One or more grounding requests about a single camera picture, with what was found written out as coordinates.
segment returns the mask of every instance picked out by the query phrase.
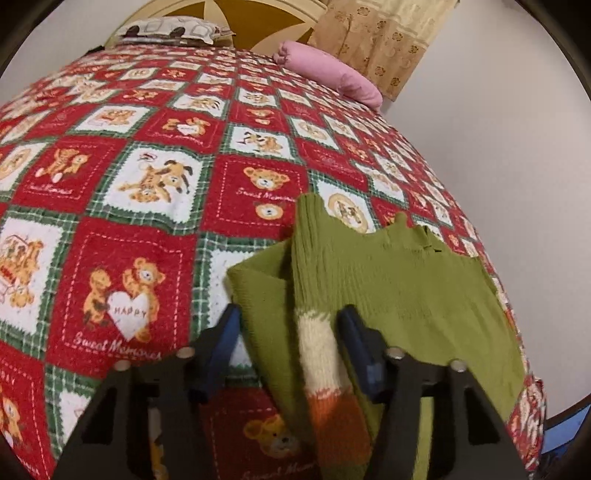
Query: screw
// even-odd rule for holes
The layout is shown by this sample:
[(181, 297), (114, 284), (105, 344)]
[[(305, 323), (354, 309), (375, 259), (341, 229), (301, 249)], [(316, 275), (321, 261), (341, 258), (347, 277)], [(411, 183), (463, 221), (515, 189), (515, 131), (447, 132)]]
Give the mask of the screw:
[(184, 346), (178, 349), (177, 357), (179, 358), (191, 358), (195, 355), (195, 349), (192, 346)]
[(129, 360), (119, 360), (113, 366), (113, 368), (115, 370), (117, 370), (118, 372), (125, 372), (126, 370), (129, 369), (129, 367), (131, 367), (131, 362)]
[(468, 370), (468, 367), (463, 360), (458, 360), (458, 359), (452, 360), (451, 363), (449, 364), (449, 366), (452, 368), (452, 370), (455, 370), (459, 374), (462, 374), (466, 370)]
[(406, 353), (398, 346), (390, 347), (386, 350), (386, 355), (394, 360), (402, 360)]

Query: cream stripe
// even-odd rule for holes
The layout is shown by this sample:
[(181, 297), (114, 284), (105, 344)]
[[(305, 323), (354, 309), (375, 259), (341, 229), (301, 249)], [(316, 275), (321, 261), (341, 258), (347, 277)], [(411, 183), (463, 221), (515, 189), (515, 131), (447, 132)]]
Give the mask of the cream stripe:
[(296, 315), (301, 366), (308, 395), (324, 398), (351, 390), (351, 381), (330, 327), (330, 315), (314, 310)]

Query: white square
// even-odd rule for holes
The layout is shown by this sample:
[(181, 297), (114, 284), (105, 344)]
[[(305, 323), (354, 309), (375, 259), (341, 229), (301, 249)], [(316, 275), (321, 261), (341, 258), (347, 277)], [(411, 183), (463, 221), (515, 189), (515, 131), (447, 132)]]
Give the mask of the white square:
[(0, 232), (0, 319), (31, 335), (63, 233), (54, 225), (10, 217)]
[(203, 163), (181, 152), (138, 147), (109, 185), (105, 205), (137, 213), (160, 213), (188, 222)]
[[(212, 252), (212, 259), (209, 267), (208, 327), (217, 325), (226, 306), (232, 301), (226, 272), (230, 267), (239, 264), (251, 256), (253, 256), (253, 253), (250, 252), (225, 252), (221, 250), (214, 250)], [(252, 366), (252, 361), (246, 351), (242, 335), (240, 335), (238, 343), (234, 348), (234, 352), (230, 358), (230, 365), (233, 367)]]
[(117, 70), (127, 70), (131, 69), (135, 66), (136, 61), (126, 61), (123, 63), (118, 63), (117, 65), (111, 65), (107, 70), (117, 71)]
[(423, 180), (423, 185), (425, 185), (425, 188), (429, 191), (429, 193), (431, 194), (431, 196), (434, 199), (436, 199), (439, 203), (442, 203), (445, 206), (449, 207), (449, 203), (447, 202), (447, 200), (445, 199), (445, 197), (441, 194), (441, 192), (439, 190), (437, 190), (433, 185), (431, 185), (429, 182), (424, 181), (424, 180)]
[(47, 143), (30, 143), (15, 147), (5, 158), (0, 159), (0, 192), (8, 192), (21, 172), (27, 168)]
[(242, 65), (242, 68), (248, 70), (249, 72), (262, 73), (261, 69), (253, 67), (251, 65)]
[(476, 258), (478, 256), (478, 250), (476, 250), (476, 247), (472, 242), (462, 238), (462, 243), (464, 244), (464, 248), (466, 249), (468, 255), (470, 255), (472, 258)]
[(149, 108), (142, 106), (106, 105), (88, 116), (75, 130), (124, 134), (131, 130), (149, 111)]
[(324, 200), (329, 215), (337, 217), (359, 233), (375, 232), (374, 220), (363, 197), (322, 180), (316, 182), (316, 190)]
[(354, 163), (353, 165), (355, 165), (355, 167), (360, 169), (371, 179), (375, 190), (382, 192), (384, 195), (398, 200), (399, 202), (405, 202), (406, 199), (402, 189), (398, 186), (398, 184), (390, 180), (383, 172), (380, 172), (374, 168), (360, 165), (358, 163)]
[(273, 80), (273, 82), (282, 83), (283, 85), (288, 85), (290, 87), (293, 87), (294, 86), (293, 83), (291, 83), (291, 82), (289, 82), (287, 80), (284, 80), (284, 79), (280, 79), (279, 77), (275, 77), (274, 75), (269, 75), (269, 78), (271, 80)]
[(464, 227), (466, 227), (466, 232), (468, 235), (474, 240), (478, 240), (478, 235), (476, 234), (476, 230), (474, 229), (474, 225), (471, 224), (470, 220), (464, 217)]
[(290, 117), (290, 122), (299, 136), (315, 140), (318, 143), (339, 150), (338, 145), (324, 128), (320, 128), (318, 125), (302, 118)]
[(222, 84), (222, 85), (231, 85), (232, 79), (227, 79), (224, 77), (216, 77), (215, 75), (210, 75), (208, 73), (202, 73), (201, 76), (197, 79), (198, 83), (207, 83), (208, 85), (215, 85), (215, 84)]
[(154, 73), (156, 73), (158, 69), (155, 67), (149, 69), (131, 69), (125, 72), (120, 80), (147, 80), (149, 79)]
[(79, 97), (72, 100), (72, 104), (75, 103), (101, 103), (113, 96), (118, 90), (111, 88), (103, 88), (100, 90), (91, 90), (90, 92), (83, 93)]
[(238, 89), (238, 101), (252, 106), (277, 106), (277, 100), (273, 95), (251, 92), (244, 88)]
[(236, 71), (236, 67), (230, 67), (230, 65), (222, 65), (221, 63), (210, 63), (209, 66), (213, 69), (224, 70), (225, 72)]
[(170, 90), (177, 92), (183, 88), (187, 82), (175, 82), (173, 80), (150, 80), (149, 82), (143, 83), (139, 88), (156, 88), (159, 90)]
[(441, 233), (441, 230), (438, 226), (432, 225), (428, 222), (423, 222), (422, 220), (415, 220), (414, 223), (416, 223), (417, 225), (426, 226), (429, 230), (433, 232), (433, 235), (435, 235), (442, 242), (445, 242), (445, 240), (443, 239), (443, 234)]
[(17, 123), (14, 127), (12, 127), (4, 138), (0, 140), (0, 145), (4, 143), (8, 143), (12, 140), (16, 140), (17, 138), (21, 138), (24, 134), (26, 134), (31, 128), (37, 125), (41, 120), (43, 120), (47, 115), (49, 115), (50, 110), (46, 110), (44, 112), (34, 113), (29, 115), (28, 117), (21, 120)]
[(240, 75), (240, 79), (246, 82), (258, 83), (259, 85), (269, 85), (269, 81), (267, 79), (255, 77), (253, 75)]
[(439, 220), (441, 223), (445, 223), (450, 227), (453, 227), (452, 219), (449, 216), (449, 212), (447, 211), (447, 209), (437, 200), (432, 199), (431, 197), (428, 197), (426, 195), (425, 198), (431, 205), (433, 205), (433, 210), (435, 211), (435, 217), (437, 217), (437, 220)]
[(325, 106), (326, 108), (332, 109), (332, 105), (328, 103), (325, 99), (317, 97), (316, 95), (313, 95), (312, 93), (308, 92), (304, 92), (304, 95), (306, 95), (310, 100), (314, 100), (316, 103), (319, 103), (322, 106)]
[(282, 98), (285, 98), (287, 100), (291, 100), (292, 102), (297, 102), (297, 103), (301, 103), (302, 105), (312, 107), (312, 105), (310, 104), (310, 102), (308, 101), (308, 99), (306, 97), (302, 97), (301, 95), (298, 95), (297, 93), (288, 92), (287, 90), (283, 90), (281, 88), (278, 88), (277, 91), (279, 92), (279, 95)]
[(230, 148), (253, 155), (270, 155), (286, 160), (294, 159), (291, 155), (289, 140), (285, 135), (257, 131), (248, 127), (232, 127)]
[(390, 161), (387, 158), (383, 158), (382, 155), (378, 155), (375, 152), (372, 153), (374, 154), (374, 157), (378, 161), (380, 166), (384, 169), (384, 172), (386, 172), (388, 175), (394, 177), (399, 181), (408, 183), (407, 178), (402, 174), (398, 166), (393, 161)]
[(181, 95), (174, 103), (173, 107), (180, 110), (197, 110), (207, 112), (211, 116), (220, 118), (223, 114), (226, 102), (213, 95)]
[(86, 410), (86, 407), (90, 402), (90, 397), (82, 397), (76, 393), (64, 390), (60, 393), (59, 402), (62, 432), (62, 437), (59, 439), (59, 442), (63, 447), (74, 431), (74, 427), (78, 423), (78, 420)]
[(408, 165), (408, 163), (406, 163), (406, 160), (404, 160), (402, 158), (402, 155), (398, 152), (395, 152), (394, 150), (384, 146), (384, 148), (386, 149), (386, 152), (388, 152), (389, 157), (396, 162), (398, 165), (400, 165), (402, 168), (406, 168), (406, 170), (410, 170), (412, 171), (412, 168)]
[(328, 116), (328, 115), (322, 115), (322, 116), (324, 117), (324, 120), (326, 120), (326, 123), (329, 124), (329, 127), (332, 128), (332, 130), (334, 130), (338, 134), (349, 137), (351, 140), (355, 140), (356, 142), (359, 142), (359, 140), (357, 139), (357, 136), (355, 135), (355, 133), (353, 132), (352, 128), (349, 125), (344, 124), (340, 120), (337, 120), (336, 118), (332, 118), (331, 116)]
[(369, 131), (369, 129), (361, 122), (358, 122), (357, 120), (349, 117), (348, 115), (345, 115), (345, 117), (347, 117), (347, 121), (353, 125), (357, 130), (361, 130), (364, 134), (369, 135), (370, 137), (373, 137), (373, 133), (371, 133)]

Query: patterned pillow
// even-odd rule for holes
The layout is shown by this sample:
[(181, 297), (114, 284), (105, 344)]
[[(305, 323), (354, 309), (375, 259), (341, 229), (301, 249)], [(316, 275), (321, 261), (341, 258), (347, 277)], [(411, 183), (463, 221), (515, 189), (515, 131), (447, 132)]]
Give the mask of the patterned pillow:
[(136, 43), (143, 43), (142, 38), (184, 39), (202, 41), (213, 45), (219, 37), (234, 35), (228, 27), (223, 27), (196, 17), (156, 17), (135, 20), (117, 31), (123, 38), (136, 38)]

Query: beige curtain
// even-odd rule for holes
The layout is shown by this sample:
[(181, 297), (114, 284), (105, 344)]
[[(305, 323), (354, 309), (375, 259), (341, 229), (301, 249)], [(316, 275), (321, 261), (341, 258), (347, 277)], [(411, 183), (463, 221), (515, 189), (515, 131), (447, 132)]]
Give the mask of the beige curtain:
[(308, 43), (394, 100), (458, 0), (326, 0)]

